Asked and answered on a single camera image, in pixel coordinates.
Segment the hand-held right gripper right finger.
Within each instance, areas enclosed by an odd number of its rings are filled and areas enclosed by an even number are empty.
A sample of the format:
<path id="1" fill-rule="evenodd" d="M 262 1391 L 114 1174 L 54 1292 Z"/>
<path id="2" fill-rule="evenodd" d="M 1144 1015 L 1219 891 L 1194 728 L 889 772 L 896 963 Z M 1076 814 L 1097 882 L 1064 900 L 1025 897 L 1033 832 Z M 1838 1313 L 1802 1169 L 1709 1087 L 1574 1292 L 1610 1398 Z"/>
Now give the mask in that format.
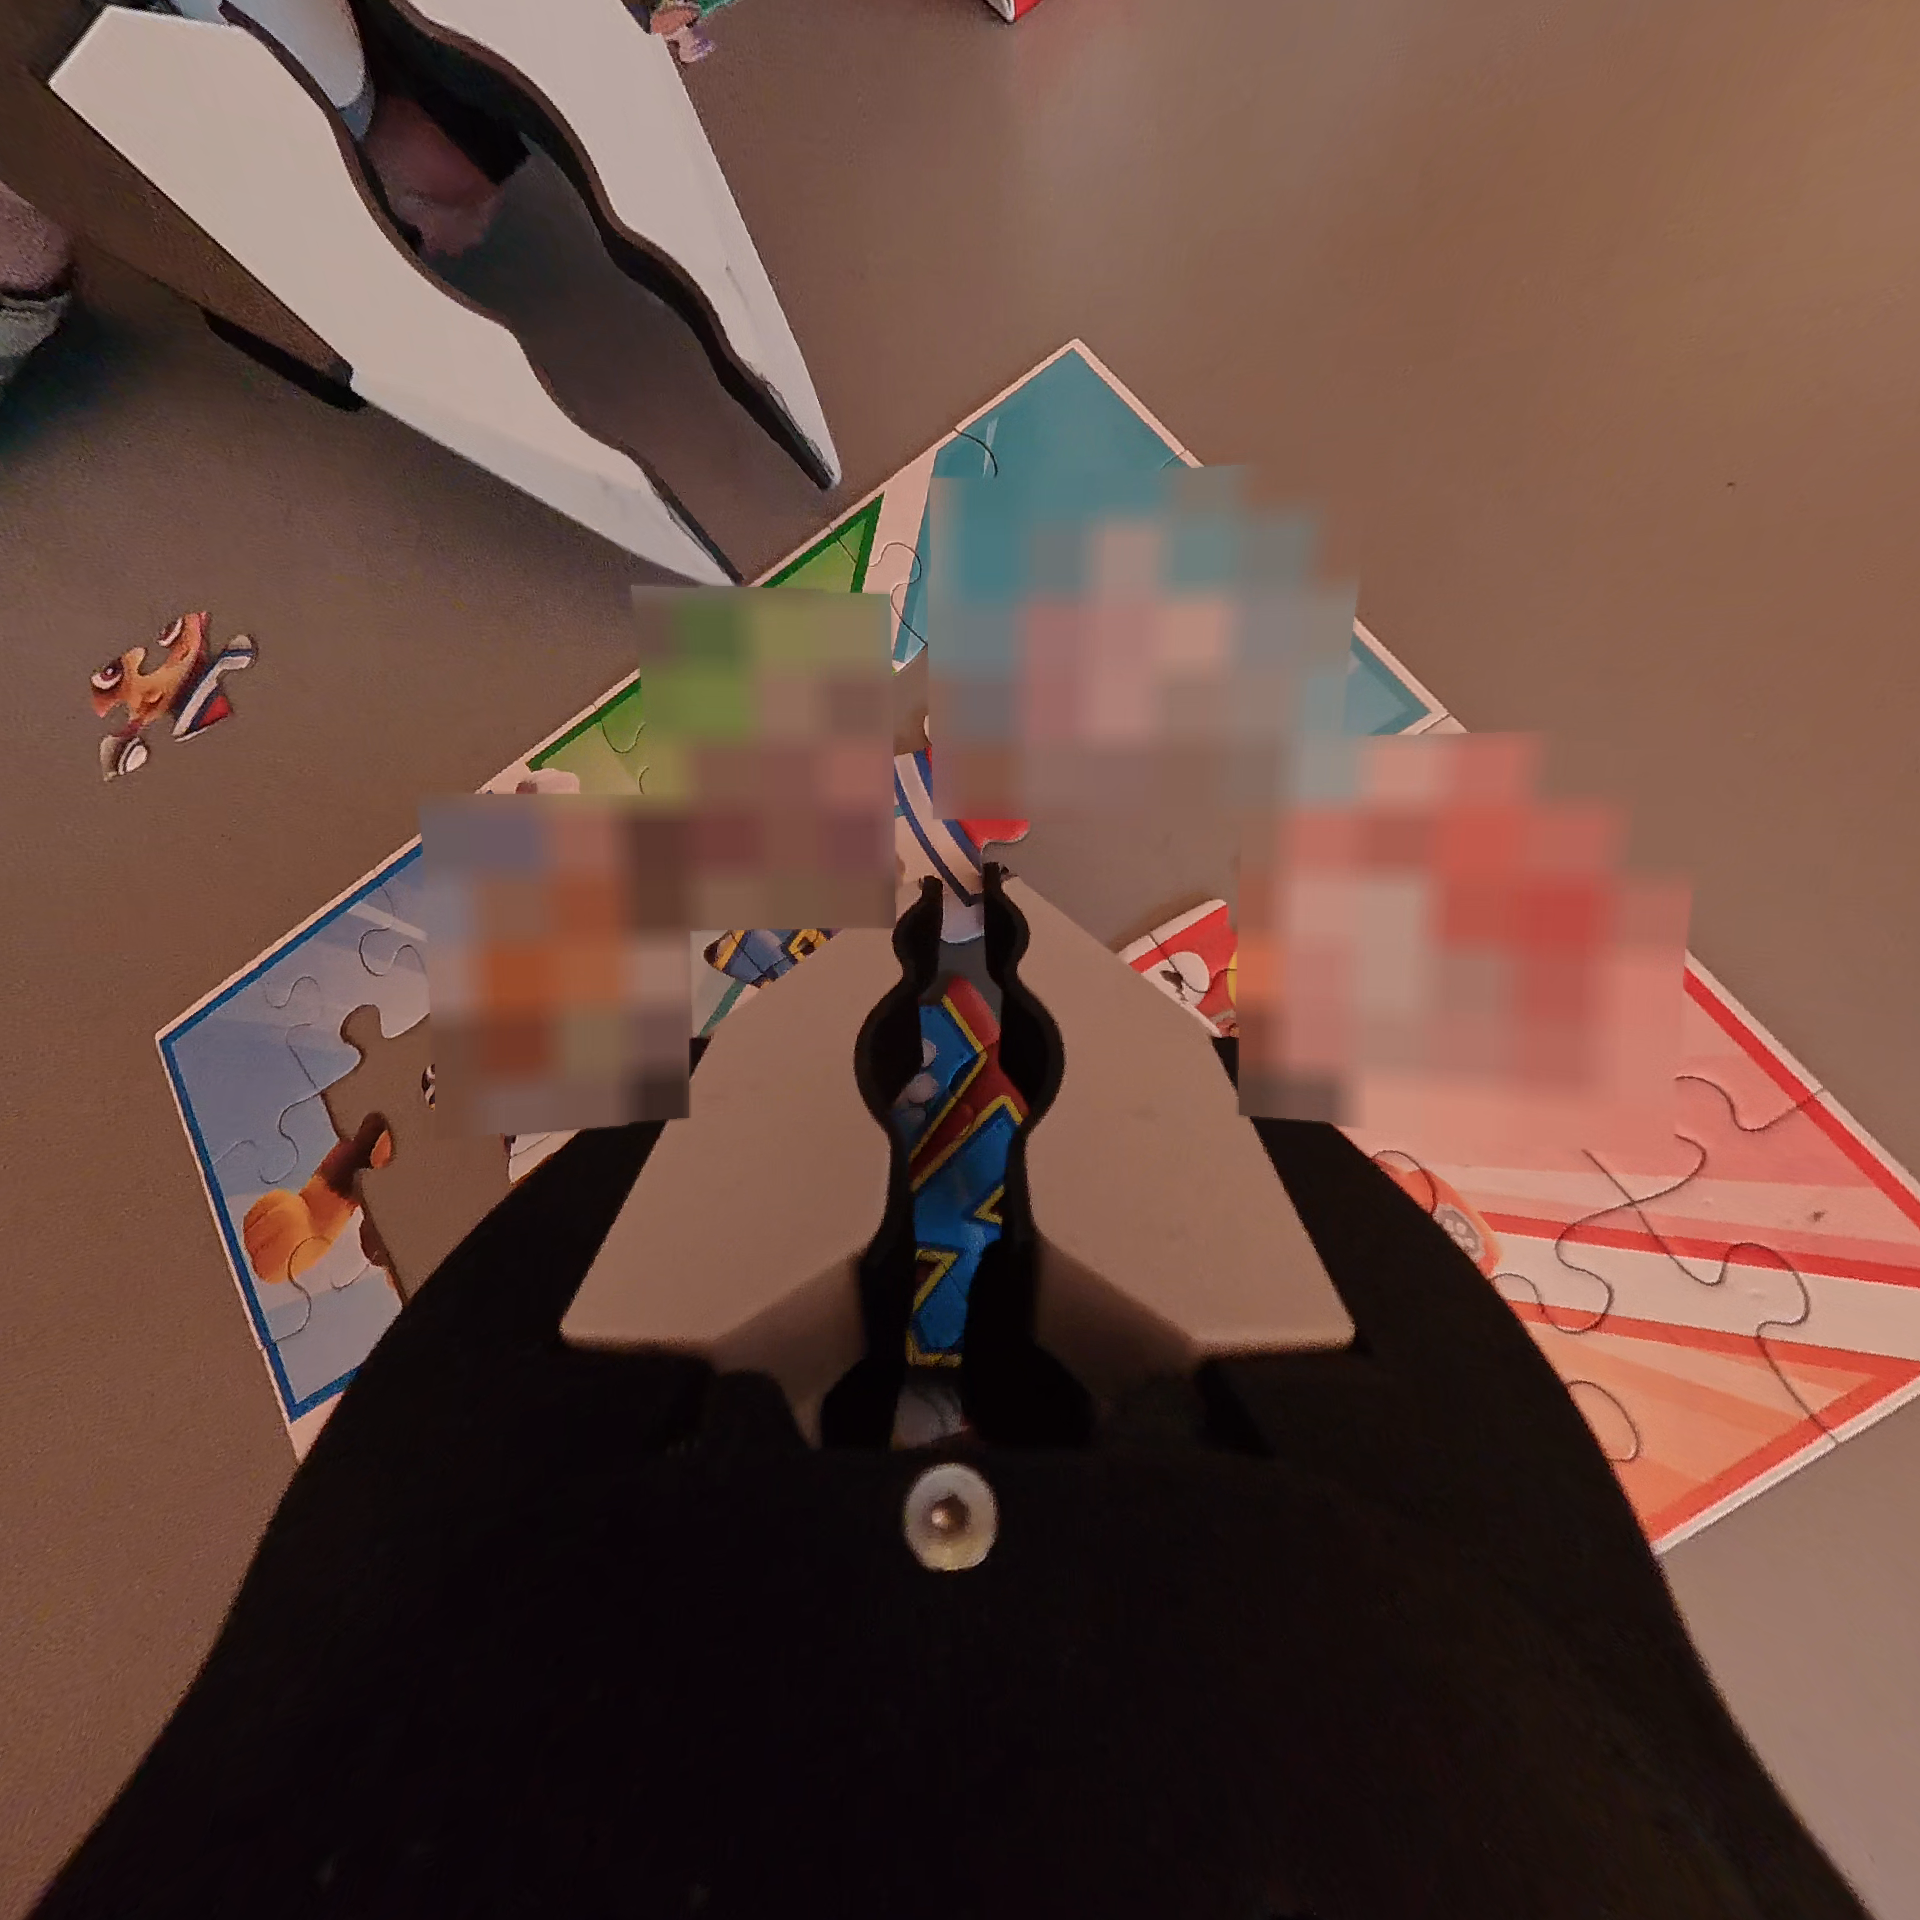
<path id="1" fill-rule="evenodd" d="M 1353 1320 L 1211 1032 L 1021 878 L 994 876 L 989 905 L 1004 1046 L 1041 1017 L 1021 1147 L 1042 1351 L 1107 1406 L 1209 1360 L 1346 1351 Z"/>

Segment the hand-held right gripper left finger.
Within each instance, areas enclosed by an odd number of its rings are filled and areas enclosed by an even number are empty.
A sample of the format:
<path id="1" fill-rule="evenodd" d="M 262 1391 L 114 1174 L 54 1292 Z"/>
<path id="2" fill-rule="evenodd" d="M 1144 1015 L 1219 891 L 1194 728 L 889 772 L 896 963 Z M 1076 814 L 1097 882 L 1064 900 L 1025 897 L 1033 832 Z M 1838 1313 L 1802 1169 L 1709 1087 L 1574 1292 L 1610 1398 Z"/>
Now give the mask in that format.
<path id="1" fill-rule="evenodd" d="M 841 930 L 740 1002 L 691 1080 L 564 1320 L 589 1351 L 762 1374 L 802 1431 L 888 1444 L 916 1254 L 894 1107 L 921 1070 L 945 888 L 894 930 Z"/>

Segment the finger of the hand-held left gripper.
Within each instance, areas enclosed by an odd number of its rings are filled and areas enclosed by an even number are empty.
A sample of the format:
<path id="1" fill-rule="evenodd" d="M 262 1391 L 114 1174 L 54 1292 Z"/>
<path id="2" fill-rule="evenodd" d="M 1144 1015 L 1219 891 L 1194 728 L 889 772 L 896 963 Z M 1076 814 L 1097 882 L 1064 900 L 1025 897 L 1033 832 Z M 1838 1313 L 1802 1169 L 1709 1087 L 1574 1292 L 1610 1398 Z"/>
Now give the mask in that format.
<path id="1" fill-rule="evenodd" d="M 678 502 L 580 427 L 514 335 L 411 252 L 342 116 L 269 40 L 106 7 L 53 94 L 312 327 L 356 398 L 638 560 L 736 584 Z"/>
<path id="2" fill-rule="evenodd" d="M 480 174 L 529 151 L 611 262 L 670 306 L 754 424 L 821 488 L 826 409 L 664 36 L 620 2 L 354 2 L 374 97 L 410 98 Z"/>

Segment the blue red jigsaw puzzle piece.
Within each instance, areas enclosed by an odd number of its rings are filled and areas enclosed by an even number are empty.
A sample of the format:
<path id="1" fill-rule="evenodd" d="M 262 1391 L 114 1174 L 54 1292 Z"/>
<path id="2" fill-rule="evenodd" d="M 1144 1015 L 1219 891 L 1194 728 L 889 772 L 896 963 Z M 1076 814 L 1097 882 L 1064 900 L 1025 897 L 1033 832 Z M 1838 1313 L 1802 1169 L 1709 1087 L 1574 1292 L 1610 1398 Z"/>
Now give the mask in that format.
<path id="1" fill-rule="evenodd" d="M 962 1359 L 970 1295 L 1001 1234 L 1006 1169 L 1025 1097 L 1001 1067 L 1001 1025 L 981 991 L 949 977 L 918 1009 L 921 1067 L 894 1111 L 907 1147 L 916 1282 L 906 1363 L 949 1369 Z"/>

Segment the assembled jigsaw puzzle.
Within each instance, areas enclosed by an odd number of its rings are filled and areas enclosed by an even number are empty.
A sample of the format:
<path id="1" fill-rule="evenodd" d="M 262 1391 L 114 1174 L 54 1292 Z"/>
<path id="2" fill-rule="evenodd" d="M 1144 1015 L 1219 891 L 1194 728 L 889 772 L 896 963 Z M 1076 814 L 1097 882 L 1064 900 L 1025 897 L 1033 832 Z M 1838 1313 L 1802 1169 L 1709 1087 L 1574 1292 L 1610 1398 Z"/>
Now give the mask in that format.
<path id="1" fill-rule="evenodd" d="M 1067 343 L 925 449 L 760 585 L 888 593 L 896 671 L 921 650 L 928 483 L 1042 452 L 1112 468 L 1196 467 L 1083 343 Z M 635 777 L 634 676 L 490 787 Z M 928 811 L 925 751 L 900 758 L 907 878 L 939 876 L 950 930 L 979 935 L 987 827 Z M 374 1011 L 398 1040 L 425 1020 L 416 847 L 169 1023 L 155 1047 L 200 1161 L 230 1278 L 301 1457 L 398 1311 L 358 1251 L 366 1220 L 320 1179 L 341 1145 L 324 1090 Z M 1224 904 L 1185 905 L 1124 963 L 1226 1039 Z M 1493 1170 L 1365 1145 L 1501 1289 L 1585 1408 L 1658 1551 L 1715 1526 L 1915 1401 L 1915 1179 L 1698 963 L 1686 963 L 1678 1139 L 1635 1166 L 1561 1152 Z"/>

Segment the grey desk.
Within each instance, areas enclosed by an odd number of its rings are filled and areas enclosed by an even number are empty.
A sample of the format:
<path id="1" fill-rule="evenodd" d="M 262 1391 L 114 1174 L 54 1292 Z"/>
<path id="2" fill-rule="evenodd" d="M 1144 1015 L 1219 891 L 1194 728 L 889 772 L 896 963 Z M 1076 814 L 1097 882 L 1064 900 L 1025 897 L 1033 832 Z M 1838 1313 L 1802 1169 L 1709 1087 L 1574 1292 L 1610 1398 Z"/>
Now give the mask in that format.
<path id="1" fill-rule="evenodd" d="M 848 492 L 1086 340 L 1690 876 L 1915 1169 L 1915 6 L 740 6 L 689 71 Z M 632 671 L 632 572 L 118 273 L 5 403 L 5 1915 L 294 1468 L 155 1030 Z M 101 775 L 179 615 L 233 714 Z"/>

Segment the orange striped jigsaw puzzle piece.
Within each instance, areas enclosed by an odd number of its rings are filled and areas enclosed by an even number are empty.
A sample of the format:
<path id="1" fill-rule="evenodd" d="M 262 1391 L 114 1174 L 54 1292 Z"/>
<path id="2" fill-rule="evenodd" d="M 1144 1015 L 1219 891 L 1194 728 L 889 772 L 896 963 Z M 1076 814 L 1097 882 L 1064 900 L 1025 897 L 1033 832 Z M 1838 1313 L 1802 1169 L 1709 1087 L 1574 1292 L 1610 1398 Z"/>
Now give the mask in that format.
<path id="1" fill-rule="evenodd" d="M 86 695 L 107 728 L 99 751 L 102 780 L 139 770 L 155 736 L 187 740 L 226 720 L 228 684 L 253 664 L 256 641 L 248 634 L 214 641 L 205 611 L 182 612 L 153 641 L 101 664 Z"/>

